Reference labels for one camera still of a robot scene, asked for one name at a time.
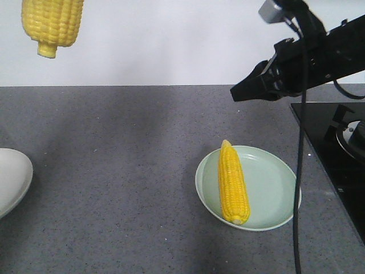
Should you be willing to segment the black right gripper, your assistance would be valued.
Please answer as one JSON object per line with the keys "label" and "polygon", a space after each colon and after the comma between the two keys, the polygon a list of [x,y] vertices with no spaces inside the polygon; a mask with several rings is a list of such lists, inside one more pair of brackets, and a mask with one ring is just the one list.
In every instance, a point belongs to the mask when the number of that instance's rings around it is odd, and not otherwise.
{"label": "black right gripper", "polygon": [[230,89],[235,102],[296,97],[304,89],[328,82],[325,37],[297,41],[290,38],[276,43],[274,49],[269,61],[261,61]]}

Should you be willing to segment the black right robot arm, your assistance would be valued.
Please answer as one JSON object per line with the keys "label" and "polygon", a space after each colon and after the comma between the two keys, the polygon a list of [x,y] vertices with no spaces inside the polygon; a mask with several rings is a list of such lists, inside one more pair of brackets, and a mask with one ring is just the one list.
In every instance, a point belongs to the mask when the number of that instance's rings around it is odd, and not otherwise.
{"label": "black right robot arm", "polygon": [[364,70],[364,16],[326,31],[314,15],[299,18],[304,37],[284,39],[275,53],[262,61],[230,90],[235,102],[276,101],[300,96],[304,89]]}

